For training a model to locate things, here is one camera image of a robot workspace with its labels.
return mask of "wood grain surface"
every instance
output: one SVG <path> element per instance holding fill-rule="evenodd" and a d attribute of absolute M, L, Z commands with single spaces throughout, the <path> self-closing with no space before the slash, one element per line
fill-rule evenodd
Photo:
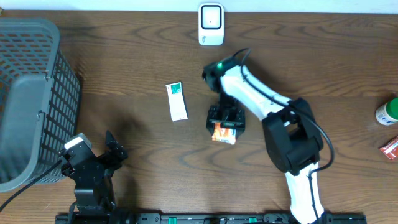
<path fill-rule="evenodd" d="M 332 212 L 363 212 L 368 223 L 397 223 L 398 166 L 379 151 L 398 125 L 376 108 L 398 86 L 398 15 L 226 13 L 224 44 L 198 44 L 197 13 L 5 11 L 43 17 L 83 79 L 78 132 L 97 155 L 111 130 L 129 151 L 113 178 L 118 205 L 164 213 L 288 210 L 285 177 L 268 158 L 261 123 L 246 111 L 236 145 L 212 142 L 207 111 L 217 102 L 204 65 L 252 47 L 249 68 L 274 90 L 307 99 L 336 147 L 319 174 Z M 173 123 L 165 85 L 182 82 L 188 120 Z M 327 147 L 321 164 L 329 159 Z M 53 223 L 75 201 L 65 179 L 33 186 L 0 213 L 0 223 Z M 0 203 L 13 192 L 0 194 Z"/>

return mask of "white robotic arm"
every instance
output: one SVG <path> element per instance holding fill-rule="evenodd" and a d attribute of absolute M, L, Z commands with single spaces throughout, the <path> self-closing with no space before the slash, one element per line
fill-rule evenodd
<path fill-rule="evenodd" d="M 245 75 L 247 75 L 247 80 L 249 80 L 264 93 L 273 97 L 275 100 L 286 105 L 291 100 L 288 97 L 284 97 L 276 93 L 268 86 L 260 82 L 250 73 L 246 66 L 243 67 L 243 72 Z M 282 106 L 271 102 L 271 100 L 266 98 L 264 95 L 256 91 L 251 85 L 245 82 L 239 65 L 225 71 L 225 74 L 220 77 L 220 82 L 222 90 L 227 95 L 232 96 L 246 106 L 260 119 L 260 121 L 266 118 L 269 113 L 276 113 L 283 109 Z M 299 175 L 296 176 L 292 175 L 290 172 L 285 173 L 287 185 L 289 186 L 290 196 L 292 199 L 290 209 L 292 215 L 300 223 L 313 223 L 317 219 L 312 205 L 310 183 L 308 180 L 309 172 L 316 168 L 318 168 L 318 163 L 306 166 L 300 171 Z M 318 216 L 321 216 L 324 212 L 324 209 L 319 200 L 317 175 L 312 174 L 312 177 L 315 207 L 317 209 Z"/>

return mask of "bottle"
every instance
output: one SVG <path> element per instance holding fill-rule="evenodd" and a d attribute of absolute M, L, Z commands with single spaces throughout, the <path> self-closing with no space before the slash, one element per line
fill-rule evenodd
<path fill-rule="evenodd" d="M 376 110 L 376 119 L 382 125 L 392 125 L 398 122 L 398 98 L 382 105 Z"/>

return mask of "robotic arm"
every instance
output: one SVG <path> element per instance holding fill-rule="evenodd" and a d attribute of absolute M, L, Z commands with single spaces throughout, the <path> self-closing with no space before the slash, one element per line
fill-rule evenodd
<path fill-rule="evenodd" d="M 299 98 L 292 101 L 288 97 L 276 93 L 255 78 L 246 66 L 243 66 L 243 72 L 246 80 L 249 80 L 256 88 L 278 102 L 286 105 L 290 103 L 295 108 L 300 108 L 313 118 L 310 106 L 305 100 Z M 299 115 L 273 103 L 249 85 L 241 73 L 240 61 L 234 57 L 206 66 L 203 78 L 213 91 L 238 100 L 262 121 L 268 154 L 276 167 L 286 176 L 292 199 L 290 209 L 297 221 L 300 223 L 316 221 L 317 217 L 313 206 L 315 206 L 318 216 L 321 217 L 324 214 L 324 209 L 319 199 L 317 177 L 313 174 L 311 180 L 314 205 L 308 180 L 309 172 L 318 168 L 319 151 L 323 147 L 319 131 L 308 121 L 301 119 Z M 218 111 L 215 114 L 225 114 L 225 112 Z M 209 121 L 219 122 L 223 128 L 234 128 L 230 125 L 233 122 L 233 116 L 215 118 L 208 118 L 208 124 L 211 123 Z M 296 123 L 297 129 L 288 133 L 285 127 Z"/>
<path fill-rule="evenodd" d="M 248 223 L 316 223 L 316 224 L 366 224 L 364 215 L 332 215 L 323 209 L 318 194 L 317 177 L 312 175 L 312 191 L 308 175 L 318 168 L 319 151 L 323 142 L 317 128 L 308 120 L 301 119 L 284 106 L 273 103 L 256 89 L 273 97 L 281 104 L 289 104 L 303 111 L 314 121 L 309 104 L 299 98 L 281 96 L 265 86 L 234 57 L 205 67 L 203 78 L 213 91 L 220 94 L 218 105 L 208 112 L 206 127 L 214 132 L 214 124 L 234 128 L 236 136 L 244 131 L 244 110 L 238 101 L 252 111 L 262 122 L 267 152 L 275 166 L 285 174 L 289 186 L 291 214 L 173 214 L 133 213 L 118 208 L 113 194 L 111 177 L 127 158 L 127 151 L 106 133 L 106 145 L 110 151 L 96 157 L 91 143 L 84 134 L 73 137 L 62 152 L 62 174 L 76 182 L 76 202 L 69 214 L 57 215 L 55 224 L 108 223 L 108 224 L 248 224 Z M 286 126 L 297 124 L 291 132 Z"/>

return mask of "wall outlet device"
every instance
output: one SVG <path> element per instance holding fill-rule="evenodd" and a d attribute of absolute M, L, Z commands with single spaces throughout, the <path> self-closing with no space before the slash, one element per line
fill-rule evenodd
<path fill-rule="evenodd" d="M 218 3 L 199 6 L 199 44 L 221 45 L 224 42 L 224 7 Z"/>

